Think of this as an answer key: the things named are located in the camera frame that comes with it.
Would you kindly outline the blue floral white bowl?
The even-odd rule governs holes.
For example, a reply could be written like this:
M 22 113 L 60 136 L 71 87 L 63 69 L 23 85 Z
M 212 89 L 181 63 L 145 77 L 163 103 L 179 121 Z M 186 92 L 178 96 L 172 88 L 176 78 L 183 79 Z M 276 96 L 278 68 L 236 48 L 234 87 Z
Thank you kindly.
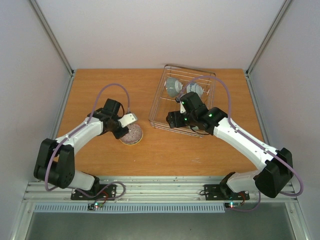
M 203 88 L 197 84 L 196 82 L 191 82 L 187 87 L 186 87 L 186 92 L 190 93 L 190 92 L 194 92 L 197 93 L 198 96 L 201 98 L 203 95 Z

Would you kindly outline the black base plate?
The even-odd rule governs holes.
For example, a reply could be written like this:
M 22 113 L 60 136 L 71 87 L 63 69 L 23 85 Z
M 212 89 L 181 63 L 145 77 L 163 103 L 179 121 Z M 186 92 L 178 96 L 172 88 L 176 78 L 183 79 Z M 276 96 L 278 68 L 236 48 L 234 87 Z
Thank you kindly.
M 98 187 L 93 187 L 91 190 L 76 189 L 71 194 L 70 199 L 73 201 L 84 201 L 84 200 L 97 200 L 107 199 L 112 200 L 117 193 L 116 184 L 100 184 Z
M 228 195 L 224 195 L 220 189 L 219 184 L 205 184 L 203 191 L 206 201 L 242 201 L 250 200 L 249 193 L 241 191 L 239 193 L 231 192 Z

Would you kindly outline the right green circuit board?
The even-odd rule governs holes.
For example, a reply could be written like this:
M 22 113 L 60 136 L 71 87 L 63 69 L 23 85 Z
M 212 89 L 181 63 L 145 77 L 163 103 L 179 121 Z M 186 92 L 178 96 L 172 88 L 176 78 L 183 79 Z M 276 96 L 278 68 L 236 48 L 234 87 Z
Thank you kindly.
M 241 202 L 234 202 L 234 201 L 226 202 L 224 204 L 224 207 L 229 209 L 239 208 L 241 206 L 242 206 Z

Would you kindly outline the pink patterned bowl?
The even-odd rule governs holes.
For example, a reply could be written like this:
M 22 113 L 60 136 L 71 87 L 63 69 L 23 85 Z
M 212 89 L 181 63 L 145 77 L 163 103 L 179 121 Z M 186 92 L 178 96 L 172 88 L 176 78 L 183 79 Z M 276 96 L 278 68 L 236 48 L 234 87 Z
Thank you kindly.
M 128 125 L 128 133 L 120 138 L 120 141 L 125 145 L 138 144 L 143 138 L 142 128 L 136 124 Z

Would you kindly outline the green circuit board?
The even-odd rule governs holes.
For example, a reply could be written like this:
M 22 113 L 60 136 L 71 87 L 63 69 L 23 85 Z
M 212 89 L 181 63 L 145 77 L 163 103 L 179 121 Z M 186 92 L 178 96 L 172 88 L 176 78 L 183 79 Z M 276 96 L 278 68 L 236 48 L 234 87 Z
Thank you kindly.
M 239 208 L 241 206 L 242 206 L 241 202 L 234 202 L 234 201 L 226 202 L 224 204 L 224 207 L 229 209 Z
M 101 203 L 99 203 L 99 202 L 96 202 L 96 203 L 89 203 L 88 205 L 87 205 L 87 210 L 88 211 L 95 211 L 95 210 L 97 210 L 97 209 L 99 209 L 99 208 L 102 208 L 104 206 L 104 204 L 101 202 Z

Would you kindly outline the grey patterned bowl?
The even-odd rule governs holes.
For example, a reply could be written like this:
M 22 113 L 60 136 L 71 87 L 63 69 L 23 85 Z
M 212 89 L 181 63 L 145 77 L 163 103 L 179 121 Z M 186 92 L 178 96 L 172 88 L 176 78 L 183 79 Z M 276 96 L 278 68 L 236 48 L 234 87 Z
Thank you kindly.
M 183 85 L 177 78 L 168 77 L 165 81 L 165 88 L 166 88 L 167 94 L 171 98 L 175 98 L 180 94 L 183 88 Z

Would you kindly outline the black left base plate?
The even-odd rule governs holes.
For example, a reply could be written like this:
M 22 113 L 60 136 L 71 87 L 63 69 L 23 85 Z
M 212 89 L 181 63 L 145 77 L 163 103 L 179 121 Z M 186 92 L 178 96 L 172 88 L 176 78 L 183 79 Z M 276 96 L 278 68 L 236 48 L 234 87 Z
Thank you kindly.
M 70 199 L 73 201 L 84 201 L 84 200 L 97 200 L 107 199 L 112 200 L 117 193 L 116 184 L 100 184 L 98 187 L 93 187 L 91 190 L 76 189 L 71 194 Z

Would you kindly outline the left aluminium corner post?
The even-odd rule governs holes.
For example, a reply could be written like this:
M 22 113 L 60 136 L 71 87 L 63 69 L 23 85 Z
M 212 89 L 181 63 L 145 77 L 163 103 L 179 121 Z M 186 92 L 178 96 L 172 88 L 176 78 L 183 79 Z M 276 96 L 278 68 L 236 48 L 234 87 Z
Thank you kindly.
M 49 22 L 47 21 L 39 3 L 37 0 L 28 0 L 31 8 L 33 9 L 33 11 L 35 12 L 35 15 L 37 16 L 40 24 L 42 25 L 46 35 L 48 36 L 50 42 L 52 43 L 55 51 L 57 52 L 59 58 L 61 59 L 64 67 L 66 68 L 67 72 L 69 73 L 69 75 L 72 77 L 74 75 L 74 70 L 71 67 L 71 64 L 69 63 L 62 47 L 60 46 Z

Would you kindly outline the chrome wire dish rack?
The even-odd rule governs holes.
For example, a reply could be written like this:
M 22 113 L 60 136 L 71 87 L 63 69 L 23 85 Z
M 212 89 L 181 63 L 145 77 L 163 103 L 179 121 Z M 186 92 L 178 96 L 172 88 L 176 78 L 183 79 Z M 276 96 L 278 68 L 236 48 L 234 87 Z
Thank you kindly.
M 190 81 L 192 81 L 192 79 L 197 78 L 194 83 L 202 88 L 202 96 L 200 98 L 207 108 L 211 109 L 214 106 L 215 87 L 217 83 L 215 79 L 210 78 L 211 76 L 216 77 L 217 75 L 213 71 L 166 64 L 163 68 L 148 116 L 151 126 L 179 134 L 200 138 L 204 137 L 206 132 L 198 130 L 197 128 L 194 130 L 190 129 L 189 126 L 170 128 L 166 121 L 168 112 L 179 111 L 180 104 L 176 102 L 175 96 L 168 94 L 166 83 L 167 80 L 175 79 L 180 82 L 176 88 L 183 89 Z

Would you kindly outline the aluminium rail frame front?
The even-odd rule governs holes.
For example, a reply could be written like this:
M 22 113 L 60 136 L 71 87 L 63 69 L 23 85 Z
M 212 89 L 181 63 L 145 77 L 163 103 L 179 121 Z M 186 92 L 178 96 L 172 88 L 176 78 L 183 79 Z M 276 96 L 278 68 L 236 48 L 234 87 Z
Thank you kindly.
M 116 203 L 204 203 L 204 185 L 219 184 L 222 176 L 100 176 L 101 184 L 121 182 L 126 191 Z M 27 184 L 23 201 L 70 202 L 72 190 L 46 191 L 42 181 Z

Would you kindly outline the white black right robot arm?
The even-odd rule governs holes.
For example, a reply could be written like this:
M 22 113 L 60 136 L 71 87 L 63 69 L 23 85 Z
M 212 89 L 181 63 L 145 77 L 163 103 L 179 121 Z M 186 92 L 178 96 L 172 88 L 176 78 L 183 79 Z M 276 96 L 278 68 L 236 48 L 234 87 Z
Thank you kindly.
M 260 191 L 269 198 L 281 193 L 293 177 L 292 153 L 286 148 L 271 147 L 239 127 L 218 107 L 208 109 L 197 93 L 189 92 L 180 99 L 180 110 L 167 114 L 170 128 L 197 127 L 215 136 L 247 157 L 255 171 L 230 172 L 219 184 L 225 199 L 242 191 Z

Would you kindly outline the aluminium corner post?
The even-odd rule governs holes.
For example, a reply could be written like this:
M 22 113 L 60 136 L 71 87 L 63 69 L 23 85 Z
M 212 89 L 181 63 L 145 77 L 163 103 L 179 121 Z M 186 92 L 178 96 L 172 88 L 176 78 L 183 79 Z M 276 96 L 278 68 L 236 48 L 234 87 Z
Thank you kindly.
M 37 16 L 40 24 L 42 25 L 46 35 L 48 36 L 50 42 L 52 43 L 55 51 L 57 52 L 59 58 L 61 59 L 64 67 L 66 68 L 67 72 L 69 73 L 69 75 L 72 77 L 74 75 L 74 70 L 71 67 L 71 64 L 69 63 L 62 47 L 60 46 L 49 22 L 47 21 L 39 3 L 37 0 L 28 0 L 31 8 L 33 9 L 33 11 L 35 12 L 35 15 Z
M 260 58 L 262 57 L 264 51 L 266 50 L 267 46 L 269 45 L 270 41 L 272 40 L 274 34 L 276 33 L 278 27 L 280 26 L 281 22 L 283 21 L 285 15 L 287 14 L 289 8 L 291 7 L 293 0 L 284 0 L 275 15 L 270 27 L 268 28 L 261 44 L 259 45 L 253 59 L 251 60 L 247 70 L 245 70 L 245 75 L 249 78 L 251 73 L 253 72 L 254 68 L 258 64 Z

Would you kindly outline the right aluminium corner post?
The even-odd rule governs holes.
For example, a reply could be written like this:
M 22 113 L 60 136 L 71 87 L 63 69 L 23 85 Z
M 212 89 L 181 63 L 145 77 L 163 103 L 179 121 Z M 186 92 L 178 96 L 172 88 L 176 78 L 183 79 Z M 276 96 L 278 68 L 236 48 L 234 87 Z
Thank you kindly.
M 269 45 L 270 41 L 272 40 L 274 34 L 276 33 L 278 27 L 280 26 L 281 22 L 283 21 L 285 15 L 287 14 L 289 8 L 291 7 L 293 0 L 284 0 L 275 15 L 270 27 L 268 28 L 261 44 L 259 45 L 253 59 L 251 60 L 247 70 L 245 70 L 245 75 L 249 78 L 251 73 L 253 72 L 254 68 L 258 64 L 260 58 L 262 57 L 264 51 L 266 50 L 267 46 Z

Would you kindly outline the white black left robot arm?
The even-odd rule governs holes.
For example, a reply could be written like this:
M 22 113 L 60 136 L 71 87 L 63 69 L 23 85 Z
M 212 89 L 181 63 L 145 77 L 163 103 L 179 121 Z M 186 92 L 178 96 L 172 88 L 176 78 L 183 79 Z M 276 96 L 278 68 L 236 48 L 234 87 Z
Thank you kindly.
M 118 116 L 123 105 L 107 99 L 104 106 L 94 110 L 72 131 L 56 139 L 46 138 L 40 144 L 33 175 L 44 181 L 46 191 L 54 189 L 76 189 L 89 199 L 96 199 L 101 193 L 99 178 L 76 170 L 77 152 L 96 136 L 111 132 L 120 139 L 129 132 L 125 117 Z

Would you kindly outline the celadon green flower bowl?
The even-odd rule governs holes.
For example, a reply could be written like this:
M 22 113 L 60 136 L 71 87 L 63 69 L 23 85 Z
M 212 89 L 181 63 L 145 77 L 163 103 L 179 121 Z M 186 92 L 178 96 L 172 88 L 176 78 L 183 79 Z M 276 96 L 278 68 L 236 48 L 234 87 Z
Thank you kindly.
M 198 131 L 199 128 L 197 126 L 187 126 L 188 129 Z

